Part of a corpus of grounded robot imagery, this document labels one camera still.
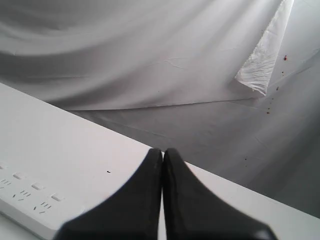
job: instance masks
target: black object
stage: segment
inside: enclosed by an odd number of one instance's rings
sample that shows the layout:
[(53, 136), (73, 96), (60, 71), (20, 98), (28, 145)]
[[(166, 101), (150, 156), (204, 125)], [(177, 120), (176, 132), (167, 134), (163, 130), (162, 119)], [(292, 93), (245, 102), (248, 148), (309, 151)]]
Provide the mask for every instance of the black object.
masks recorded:
[(231, 207), (189, 170), (169, 148), (162, 166), (168, 240), (276, 240), (270, 228)]
[(162, 161), (161, 151), (150, 149), (123, 187), (99, 206), (65, 223), (54, 239), (156, 240)]

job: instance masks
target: power strip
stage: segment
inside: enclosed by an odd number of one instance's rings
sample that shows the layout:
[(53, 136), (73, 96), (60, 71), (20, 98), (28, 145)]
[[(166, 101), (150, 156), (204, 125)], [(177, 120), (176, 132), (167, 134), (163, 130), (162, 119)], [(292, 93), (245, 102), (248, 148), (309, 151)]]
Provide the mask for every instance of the power strip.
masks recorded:
[(33, 234), (51, 240), (63, 223), (83, 211), (78, 201), (0, 162), (0, 212)]

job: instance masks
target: white power strip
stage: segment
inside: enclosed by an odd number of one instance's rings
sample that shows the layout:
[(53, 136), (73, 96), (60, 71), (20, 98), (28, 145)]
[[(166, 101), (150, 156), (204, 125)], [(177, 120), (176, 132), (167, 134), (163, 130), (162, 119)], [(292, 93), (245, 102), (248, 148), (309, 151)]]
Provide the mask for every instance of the white power strip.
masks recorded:
[(35, 235), (51, 240), (63, 223), (83, 211), (78, 201), (0, 162), (0, 212)]

